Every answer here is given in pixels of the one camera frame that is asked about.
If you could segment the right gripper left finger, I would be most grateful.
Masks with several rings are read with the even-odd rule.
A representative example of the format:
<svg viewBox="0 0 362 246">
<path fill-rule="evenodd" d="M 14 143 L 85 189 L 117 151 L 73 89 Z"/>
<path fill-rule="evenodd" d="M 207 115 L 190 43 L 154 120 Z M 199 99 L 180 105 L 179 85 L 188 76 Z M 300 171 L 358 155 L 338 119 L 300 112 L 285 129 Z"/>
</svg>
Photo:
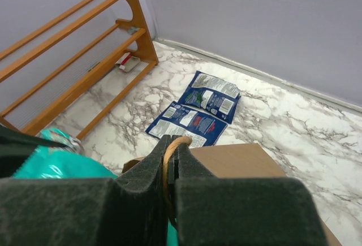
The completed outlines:
<svg viewBox="0 0 362 246">
<path fill-rule="evenodd" d="M 1 244 L 165 245 L 167 214 L 129 221 L 119 190 L 113 179 L 1 177 Z"/>
</svg>

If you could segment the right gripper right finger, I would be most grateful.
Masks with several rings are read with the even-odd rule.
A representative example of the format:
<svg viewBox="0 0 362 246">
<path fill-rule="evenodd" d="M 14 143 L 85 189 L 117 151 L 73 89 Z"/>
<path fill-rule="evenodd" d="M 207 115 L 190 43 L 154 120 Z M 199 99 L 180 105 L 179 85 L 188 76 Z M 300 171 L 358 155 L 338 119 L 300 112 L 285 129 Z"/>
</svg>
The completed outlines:
<svg viewBox="0 0 362 246">
<path fill-rule="evenodd" d="M 168 214 L 180 245 L 327 245 L 304 184 L 288 178 L 258 144 L 210 146 L 177 156 L 189 137 L 168 146 L 175 158 Z"/>
</svg>

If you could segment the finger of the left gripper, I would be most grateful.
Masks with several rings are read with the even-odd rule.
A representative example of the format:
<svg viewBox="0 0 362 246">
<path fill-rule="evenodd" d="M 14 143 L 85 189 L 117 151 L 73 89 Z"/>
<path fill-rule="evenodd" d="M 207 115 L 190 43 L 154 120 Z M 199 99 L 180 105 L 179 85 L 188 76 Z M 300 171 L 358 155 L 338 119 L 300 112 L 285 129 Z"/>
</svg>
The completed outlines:
<svg viewBox="0 0 362 246">
<path fill-rule="evenodd" d="M 1 126 L 1 177 L 10 177 L 38 148 L 70 148 L 66 144 L 27 135 Z"/>
</svg>

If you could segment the brown paper bag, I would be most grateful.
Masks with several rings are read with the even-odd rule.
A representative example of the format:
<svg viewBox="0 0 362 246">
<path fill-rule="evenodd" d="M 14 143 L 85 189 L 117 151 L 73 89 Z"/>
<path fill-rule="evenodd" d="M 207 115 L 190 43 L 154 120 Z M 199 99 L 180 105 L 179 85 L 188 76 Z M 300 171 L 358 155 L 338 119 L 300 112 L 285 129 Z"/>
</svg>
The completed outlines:
<svg viewBox="0 0 362 246">
<path fill-rule="evenodd" d="M 338 245 L 304 184 L 257 144 L 191 148 L 164 136 L 125 164 L 125 245 Z"/>
</svg>

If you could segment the blue snack bag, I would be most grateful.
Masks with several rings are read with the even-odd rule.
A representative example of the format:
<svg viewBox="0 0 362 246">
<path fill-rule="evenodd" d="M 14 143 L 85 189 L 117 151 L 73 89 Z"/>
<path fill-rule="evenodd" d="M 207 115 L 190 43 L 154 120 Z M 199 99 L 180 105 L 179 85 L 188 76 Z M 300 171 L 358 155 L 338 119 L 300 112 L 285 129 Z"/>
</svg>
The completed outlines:
<svg viewBox="0 0 362 246">
<path fill-rule="evenodd" d="M 194 110 L 173 101 L 145 130 L 160 139 L 164 135 L 188 136 L 191 148 L 214 145 L 227 123 L 209 114 Z"/>
<path fill-rule="evenodd" d="M 182 105 L 203 109 L 231 124 L 239 100 L 240 89 L 235 84 L 196 71 L 178 102 Z"/>
</svg>

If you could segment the teal snack packet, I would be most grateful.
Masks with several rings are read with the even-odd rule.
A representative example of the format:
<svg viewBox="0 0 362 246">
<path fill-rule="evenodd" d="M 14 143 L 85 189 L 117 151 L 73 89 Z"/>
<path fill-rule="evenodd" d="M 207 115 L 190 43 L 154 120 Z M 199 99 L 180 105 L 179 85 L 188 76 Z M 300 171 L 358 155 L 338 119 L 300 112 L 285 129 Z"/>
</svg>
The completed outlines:
<svg viewBox="0 0 362 246">
<path fill-rule="evenodd" d="M 141 217 L 160 207 L 166 216 L 163 191 L 168 172 L 164 171 L 166 148 L 158 143 L 152 152 L 136 165 L 117 176 L 101 163 L 80 153 L 78 140 L 58 130 L 41 131 L 35 137 L 36 148 L 14 172 L 17 179 L 113 179 L 119 185 L 122 212 L 129 221 L 141 222 Z"/>
</svg>

